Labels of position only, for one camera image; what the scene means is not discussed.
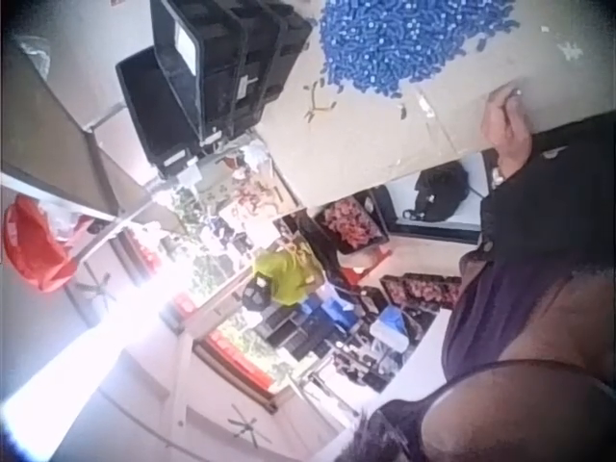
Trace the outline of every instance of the workbench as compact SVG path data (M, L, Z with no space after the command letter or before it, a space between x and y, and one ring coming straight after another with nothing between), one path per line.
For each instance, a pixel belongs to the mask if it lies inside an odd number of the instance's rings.
M322 1L288 3L319 18ZM479 133L486 97L511 81L522 91L534 132L612 111L613 29L609 14L592 5L517 0L511 17L521 28L491 38L483 52L475 51L476 39L468 40L467 56L429 81L404 83L402 99L352 85L340 94L336 87L317 88L319 106L337 105L307 123L310 91L303 87L320 79L323 64L316 27L257 131L298 200L311 207L489 147Z

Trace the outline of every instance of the hand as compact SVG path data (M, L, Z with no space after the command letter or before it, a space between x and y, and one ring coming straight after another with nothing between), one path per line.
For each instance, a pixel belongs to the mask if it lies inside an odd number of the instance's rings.
M522 101L513 84L490 94L481 132L499 153L500 174L505 179L525 165L530 157L532 138Z

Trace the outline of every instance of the wristwatch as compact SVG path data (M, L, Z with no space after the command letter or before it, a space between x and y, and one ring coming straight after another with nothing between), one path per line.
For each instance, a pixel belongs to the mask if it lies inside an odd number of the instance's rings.
M501 169L498 167L492 168L492 189L497 188L504 183L504 177L501 174Z

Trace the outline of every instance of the ceiling fan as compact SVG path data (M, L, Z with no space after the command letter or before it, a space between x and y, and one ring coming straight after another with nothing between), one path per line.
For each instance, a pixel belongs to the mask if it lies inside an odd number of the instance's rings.
M242 414L240 412L240 409L237 408L237 406L235 404L231 404L231 406L233 407L233 409L235 409L235 412L238 413L238 415L240 416L240 419L242 419L241 422L238 421L234 421L233 419L227 419L227 421L235 426L239 426L242 429L240 431L238 431L236 434L233 435L234 438L239 438L242 435L244 435L245 433L249 433L250 434L250 439L252 440L252 444L254 445L254 447L256 449L259 448L259 445L257 444L257 439L255 437L258 436L259 438L261 438L262 440L268 442L271 444L271 440L265 436L263 433L261 433L260 431L258 431L257 429L255 429L254 425L257 422L257 419L255 417L253 417L252 419L247 420L246 417L244 417L244 414Z

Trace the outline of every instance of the red plastic bag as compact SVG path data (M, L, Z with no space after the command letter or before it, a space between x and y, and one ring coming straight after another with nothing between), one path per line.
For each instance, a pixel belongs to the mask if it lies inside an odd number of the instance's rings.
M3 244L15 270L41 292L64 285L77 270L66 248L51 234L35 200L19 194L4 214Z

